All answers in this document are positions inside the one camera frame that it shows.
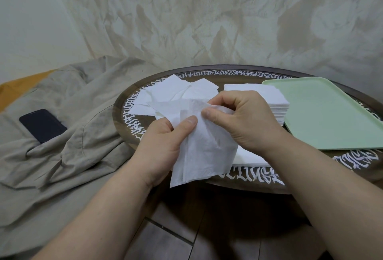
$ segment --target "stack of tissues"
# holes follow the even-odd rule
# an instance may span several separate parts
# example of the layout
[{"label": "stack of tissues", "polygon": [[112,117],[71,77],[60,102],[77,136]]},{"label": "stack of tissues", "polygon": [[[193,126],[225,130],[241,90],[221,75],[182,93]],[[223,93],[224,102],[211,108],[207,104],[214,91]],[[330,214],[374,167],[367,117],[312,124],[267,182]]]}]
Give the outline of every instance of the stack of tissues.
[{"label": "stack of tissues", "polygon": [[[278,89],[260,84],[225,85],[226,90],[254,88],[269,103],[277,121],[283,125],[288,102],[284,97],[279,97]],[[233,166],[269,166],[262,157],[238,146],[222,127],[201,116],[201,111],[206,107],[217,108],[227,114],[234,113],[226,107],[207,103],[218,94],[217,89],[218,86],[207,79],[187,82],[172,75],[162,82],[142,89],[128,112],[134,115],[155,116],[156,119],[166,117],[173,128],[189,116],[195,115],[198,118],[195,130],[181,144],[170,187],[222,175],[230,172]]]}]

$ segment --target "orange fabric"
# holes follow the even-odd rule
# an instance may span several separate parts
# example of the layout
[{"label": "orange fabric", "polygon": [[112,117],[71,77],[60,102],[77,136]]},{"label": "orange fabric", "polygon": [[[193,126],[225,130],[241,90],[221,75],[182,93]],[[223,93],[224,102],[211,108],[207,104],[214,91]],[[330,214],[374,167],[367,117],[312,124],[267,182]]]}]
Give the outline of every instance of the orange fabric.
[{"label": "orange fabric", "polygon": [[0,112],[54,71],[55,70],[49,70],[47,72],[30,75],[28,77],[9,81],[0,85]]}]

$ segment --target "wooden floor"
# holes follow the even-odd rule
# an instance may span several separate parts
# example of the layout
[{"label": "wooden floor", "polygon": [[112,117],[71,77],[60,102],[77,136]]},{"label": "wooden floor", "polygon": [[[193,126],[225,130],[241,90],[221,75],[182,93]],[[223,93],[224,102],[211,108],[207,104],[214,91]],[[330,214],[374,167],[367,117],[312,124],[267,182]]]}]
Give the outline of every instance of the wooden floor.
[{"label": "wooden floor", "polygon": [[125,259],[332,259],[292,196],[168,186],[149,195]]}]

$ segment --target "hand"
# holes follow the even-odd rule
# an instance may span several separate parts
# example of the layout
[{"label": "hand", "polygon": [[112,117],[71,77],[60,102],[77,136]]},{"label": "hand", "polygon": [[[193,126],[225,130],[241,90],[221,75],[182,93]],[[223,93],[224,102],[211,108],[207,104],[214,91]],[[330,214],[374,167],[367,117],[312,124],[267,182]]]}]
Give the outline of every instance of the hand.
[{"label": "hand", "polygon": [[262,156],[289,133],[276,121],[270,107],[256,91],[223,91],[208,101],[235,110],[233,115],[214,108],[202,116],[226,129],[244,149]]},{"label": "hand", "polygon": [[197,117],[190,116],[174,130],[166,118],[150,124],[129,166],[151,188],[159,185],[177,161],[182,141],[194,130]]}]

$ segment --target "round table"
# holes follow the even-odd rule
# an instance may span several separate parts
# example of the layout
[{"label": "round table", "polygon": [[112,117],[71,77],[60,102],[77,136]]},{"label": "round table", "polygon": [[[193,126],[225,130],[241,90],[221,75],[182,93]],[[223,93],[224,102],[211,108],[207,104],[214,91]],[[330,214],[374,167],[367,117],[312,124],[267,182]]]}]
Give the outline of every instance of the round table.
[{"label": "round table", "polygon": [[[114,104],[114,124],[118,133],[130,148],[136,150],[146,128],[155,120],[153,116],[127,114],[132,107],[134,99],[141,89],[160,82],[173,74],[189,82],[206,78],[218,85],[218,91],[223,90],[225,83],[262,83],[264,80],[270,79],[311,77],[311,75],[291,70],[250,65],[202,65],[169,70],[149,76],[128,87],[120,94]],[[383,104],[355,89],[342,84],[335,84],[376,118],[382,120]],[[383,150],[337,150],[323,152],[368,181],[376,182],[383,179]],[[290,194],[272,167],[233,167],[230,173],[213,176],[205,182],[240,190]]]}]

